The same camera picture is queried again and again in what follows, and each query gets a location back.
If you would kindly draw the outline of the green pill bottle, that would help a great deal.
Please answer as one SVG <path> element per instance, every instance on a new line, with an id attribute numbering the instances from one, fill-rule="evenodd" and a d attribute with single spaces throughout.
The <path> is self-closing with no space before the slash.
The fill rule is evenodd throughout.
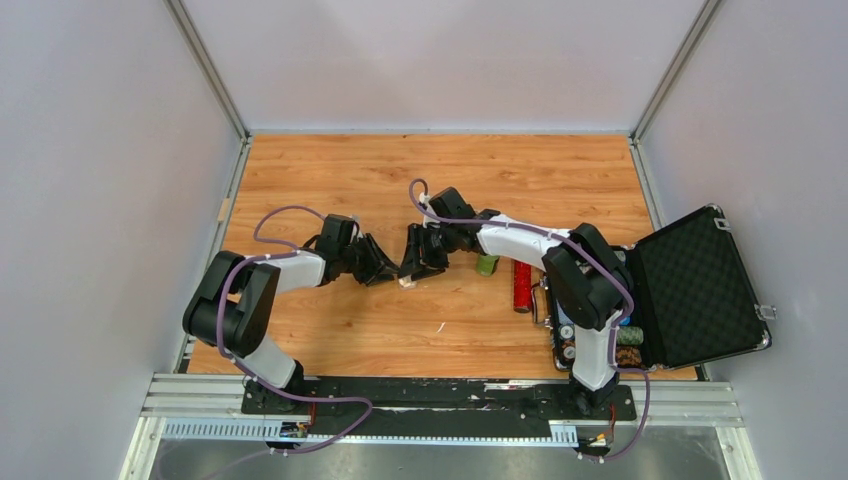
<path id="1" fill-rule="evenodd" d="M 484 277 L 492 276 L 496 270 L 500 257 L 497 255 L 479 254 L 475 263 L 475 271 Z"/>

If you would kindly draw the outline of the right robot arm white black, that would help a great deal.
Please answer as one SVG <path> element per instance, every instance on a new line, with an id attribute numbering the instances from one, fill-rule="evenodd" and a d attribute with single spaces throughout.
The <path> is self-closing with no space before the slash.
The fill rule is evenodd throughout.
<path id="1" fill-rule="evenodd" d="M 408 227 L 400 284 L 411 286 L 443 273 L 450 254 L 458 250 L 506 257 L 541 270 L 573 324 L 572 406 L 589 418 L 607 409 L 618 383 L 614 330 L 635 302 L 632 277 L 600 232 L 587 223 L 555 229 L 497 210 L 475 211 L 453 187 L 434 196 L 411 192 L 409 197 L 423 220 Z"/>

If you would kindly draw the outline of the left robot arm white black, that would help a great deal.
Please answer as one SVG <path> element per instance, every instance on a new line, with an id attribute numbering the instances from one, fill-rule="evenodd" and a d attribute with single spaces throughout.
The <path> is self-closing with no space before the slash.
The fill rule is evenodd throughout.
<path id="1" fill-rule="evenodd" d="M 398 272 L 354 218 L 329 214 L 318 234 L 289 253 L 248 257 L 218 252 L 184 311 L 182 327 L 269 386 L 268 400 L 279 411 L 293 413 L 304 405 L 307 389 L 303 366 L 268 333 L 275 298 L 325 286 L 342 275 L 361 285 L 379 285 Z"/>

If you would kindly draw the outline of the red glitter tube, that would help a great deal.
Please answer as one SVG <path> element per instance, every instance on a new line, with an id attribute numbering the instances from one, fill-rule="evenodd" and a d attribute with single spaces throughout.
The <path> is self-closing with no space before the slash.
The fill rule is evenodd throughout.
<path id="1" fill-rule="evenodd" d="M 532 300 L 532 267 L 526 263 L 514 260 L 513 273 L 513 310 L 517 313 L 531 313 Z"/>

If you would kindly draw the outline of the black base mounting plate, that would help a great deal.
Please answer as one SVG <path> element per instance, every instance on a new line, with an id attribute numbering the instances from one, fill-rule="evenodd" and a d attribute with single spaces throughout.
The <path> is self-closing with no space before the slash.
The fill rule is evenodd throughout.
<path id="1" fill-rule="evenodd" d="M 325 376 L 302 382 L 289 400 L 252 380 L 243 383 L 247 415 L 304 416 L 310 432 L 330 435 L 356 419 L 360 436 L 542 438 L 553 421 L 606 424 L 637 417 L 629 387 L 602 404 L 579 399 L 569 382 L 511 384 L 506 380 Z"/>

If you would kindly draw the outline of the orange black chip row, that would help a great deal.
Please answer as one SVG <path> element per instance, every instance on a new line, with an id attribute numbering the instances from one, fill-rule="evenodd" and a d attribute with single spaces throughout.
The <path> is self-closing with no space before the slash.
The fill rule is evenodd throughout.
<path id="1" fill-rule="evenodd" d="M 571 324 L 563 325 L 558 330 L 561 341 L 561 356 L 558 362 L 570 368 L 576 358 L 575 332 Z M 645 340 L 644 331 L 634 325 L 620 326 L 616 336 L 616 361 L 623 368 L 644 368 L 640 347 Z"/>

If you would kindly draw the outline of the black poker chip case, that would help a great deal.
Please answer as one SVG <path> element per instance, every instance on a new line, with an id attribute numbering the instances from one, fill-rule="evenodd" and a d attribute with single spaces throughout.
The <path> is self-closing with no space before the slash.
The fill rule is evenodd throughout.
<path id="1" fill-rule="evenodd" d="M 615 361 L 616 336 L 627 324 L 644 331 L 644 370 L 688 367 L 771 346 L 770 308 L 757 299 L 719 206 L 703 206 L 630 248 L 611 247 L 632 277 L 635 302 L 614 330 Z"/>

